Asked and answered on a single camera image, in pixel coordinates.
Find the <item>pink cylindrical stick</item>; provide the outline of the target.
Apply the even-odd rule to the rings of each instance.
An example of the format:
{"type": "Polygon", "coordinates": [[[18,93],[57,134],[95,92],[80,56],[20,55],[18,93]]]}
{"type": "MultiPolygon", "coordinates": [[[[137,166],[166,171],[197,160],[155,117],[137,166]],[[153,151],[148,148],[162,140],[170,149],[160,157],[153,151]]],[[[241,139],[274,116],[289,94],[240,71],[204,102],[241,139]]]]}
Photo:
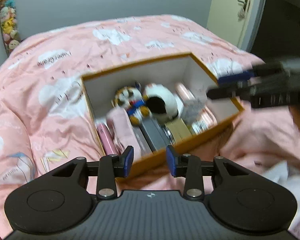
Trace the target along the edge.
{"type": "Polygon", "coordinates": [[[106,155],[118,155],[108,127],[104,123],[99,123],[96,128],[106,155]]]}

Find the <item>pink pouch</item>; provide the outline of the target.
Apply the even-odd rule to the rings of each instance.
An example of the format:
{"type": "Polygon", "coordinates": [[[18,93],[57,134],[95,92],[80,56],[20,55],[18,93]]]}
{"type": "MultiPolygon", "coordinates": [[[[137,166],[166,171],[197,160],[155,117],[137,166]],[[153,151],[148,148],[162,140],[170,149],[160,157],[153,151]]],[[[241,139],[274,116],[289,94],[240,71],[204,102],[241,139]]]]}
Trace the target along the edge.
{"type": "Polygon", "coordinates": [[[123,108],[115,107],[107,113],[106,122],[117,152],[122,154],[126,147],[133,146],[134,161],[140,159],[141,148],[127,112],[123,108]]]}

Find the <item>gold gift box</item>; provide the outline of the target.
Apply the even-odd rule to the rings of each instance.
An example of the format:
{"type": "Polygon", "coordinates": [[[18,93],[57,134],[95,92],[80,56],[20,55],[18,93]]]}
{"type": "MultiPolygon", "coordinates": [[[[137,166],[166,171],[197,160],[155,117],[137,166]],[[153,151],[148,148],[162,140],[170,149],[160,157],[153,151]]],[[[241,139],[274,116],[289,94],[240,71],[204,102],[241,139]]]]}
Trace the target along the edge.
{"type": "Polygon", "coordinates": [[[192,137],[190,130],[182,119],[175,119],[172,122],[166,123],[164,126],[164,131],[166,132],[172,144],[178,144],[181,141],[192,137]]]}

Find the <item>dark grey gift box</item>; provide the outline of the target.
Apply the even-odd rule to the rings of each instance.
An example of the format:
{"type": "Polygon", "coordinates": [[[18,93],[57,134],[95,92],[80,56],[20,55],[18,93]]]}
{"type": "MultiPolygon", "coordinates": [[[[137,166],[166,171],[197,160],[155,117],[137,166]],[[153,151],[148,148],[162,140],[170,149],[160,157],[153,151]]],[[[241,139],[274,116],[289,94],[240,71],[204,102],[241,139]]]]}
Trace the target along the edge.
{"type": "Polygon", "coordinates": [[[144,119],[140,125],[141,132],[145,137],[150,149],[155,152],[171,144],[171,141],[164,129],[156,119],[144,119]]]}

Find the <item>white plush toy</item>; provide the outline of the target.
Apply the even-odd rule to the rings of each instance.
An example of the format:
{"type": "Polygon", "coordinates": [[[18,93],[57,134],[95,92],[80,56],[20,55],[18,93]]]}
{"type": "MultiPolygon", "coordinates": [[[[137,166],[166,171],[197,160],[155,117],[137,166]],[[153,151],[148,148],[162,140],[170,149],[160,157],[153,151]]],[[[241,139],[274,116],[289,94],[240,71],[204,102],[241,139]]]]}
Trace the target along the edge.
{"type": "Polygon", "coordinates": [[[143,90],[143,98],[151,114],[161,125],[178,117],[178,105],[173,93],[162,84],[150,83],[143,90]]]}

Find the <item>red panda plush toy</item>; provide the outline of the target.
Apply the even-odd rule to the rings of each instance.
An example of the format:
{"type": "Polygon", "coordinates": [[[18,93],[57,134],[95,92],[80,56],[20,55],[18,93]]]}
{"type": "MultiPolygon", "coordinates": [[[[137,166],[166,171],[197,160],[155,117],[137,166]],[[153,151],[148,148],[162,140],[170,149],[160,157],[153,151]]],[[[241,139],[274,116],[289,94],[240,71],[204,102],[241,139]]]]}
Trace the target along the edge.
{"type": "Polygon", "coordinates": [[[132,126],[140,126],[143,119],[151,116],[141,93],[141,85],[138,82],[133,86],[119,88],[115,92],[112,104],[114,107],[121,107],[127,112],[132,126]]]}

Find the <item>pink holder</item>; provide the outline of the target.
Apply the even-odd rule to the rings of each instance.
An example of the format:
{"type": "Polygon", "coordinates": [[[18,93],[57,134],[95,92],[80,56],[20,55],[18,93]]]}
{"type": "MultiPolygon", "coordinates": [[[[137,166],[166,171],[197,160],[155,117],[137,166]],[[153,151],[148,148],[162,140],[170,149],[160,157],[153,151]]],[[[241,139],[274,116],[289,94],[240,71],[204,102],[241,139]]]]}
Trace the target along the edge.
{"type": "Polygon", "coordinates": [[[180,118],[188,127],[199,121],[202,121],[207,128],[217,124],[214,114],[206,105],[207,96],[203,85],[189,89],[179,82],[175,84],[175,91],[183,103],[180,118]]]}

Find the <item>orange cardboard box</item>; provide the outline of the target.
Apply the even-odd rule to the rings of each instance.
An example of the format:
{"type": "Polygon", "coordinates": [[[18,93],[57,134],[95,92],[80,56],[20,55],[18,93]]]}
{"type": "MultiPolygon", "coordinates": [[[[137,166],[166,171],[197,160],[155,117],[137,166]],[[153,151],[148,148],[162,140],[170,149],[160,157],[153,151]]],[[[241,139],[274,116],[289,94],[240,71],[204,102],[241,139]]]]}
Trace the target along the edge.
{"type": "Polygon", "coordinates": [[[163,164],[167,145],[187,153],[243,112],[236,99],[207,98],[217,80],[192,53],[128,63],[81,80],[102,154],[134,148],[126,179],[163,164]]]}

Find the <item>cream door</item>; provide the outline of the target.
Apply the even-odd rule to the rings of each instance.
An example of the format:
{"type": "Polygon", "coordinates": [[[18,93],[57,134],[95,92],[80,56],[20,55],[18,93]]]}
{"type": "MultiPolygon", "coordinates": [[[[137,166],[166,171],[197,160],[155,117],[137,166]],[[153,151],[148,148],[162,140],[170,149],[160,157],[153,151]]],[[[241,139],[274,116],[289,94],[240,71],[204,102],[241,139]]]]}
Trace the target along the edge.
{"type": "Polygon", "coordinates": [[[250,4],[244,20],[237,14],[241,6],[237,0],[212,0],[207,20],[207,29],[235,46],[242,43],[250,17],[250,4]]]}

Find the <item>pink cloud-print duvet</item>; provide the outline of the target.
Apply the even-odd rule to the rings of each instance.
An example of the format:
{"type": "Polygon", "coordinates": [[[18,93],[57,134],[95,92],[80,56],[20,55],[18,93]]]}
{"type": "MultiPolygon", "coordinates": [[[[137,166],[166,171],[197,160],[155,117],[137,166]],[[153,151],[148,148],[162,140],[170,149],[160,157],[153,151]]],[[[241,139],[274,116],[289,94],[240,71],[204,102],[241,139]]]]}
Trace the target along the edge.
{"type": "MultiPolygon", "coordinates": [[[[81,76],[187,51],[215,76],[260,62],[175,15],[63,27],[33,35],[13,51],[0,67],[0,239],[11,233],[4,202],[14,189],[77,156],[89,161],[102,156],[81,76]]],[[[299,206],[290,230],[300,239],[300,132],[289,110],[246,109],[192,153],[203,160],[222,155],[287,186],[299,206]]]]}

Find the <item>stack of plush toys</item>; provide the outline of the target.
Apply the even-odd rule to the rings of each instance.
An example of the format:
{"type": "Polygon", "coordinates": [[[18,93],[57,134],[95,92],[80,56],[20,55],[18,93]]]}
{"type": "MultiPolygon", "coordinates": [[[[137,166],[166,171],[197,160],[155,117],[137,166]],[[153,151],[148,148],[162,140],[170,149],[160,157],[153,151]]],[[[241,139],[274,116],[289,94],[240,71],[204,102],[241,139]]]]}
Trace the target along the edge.
{"type": "Polygon", "coordinates": [[[0,0],[0,27],[7,55],[21,43],[15,0],[0,0]]]}

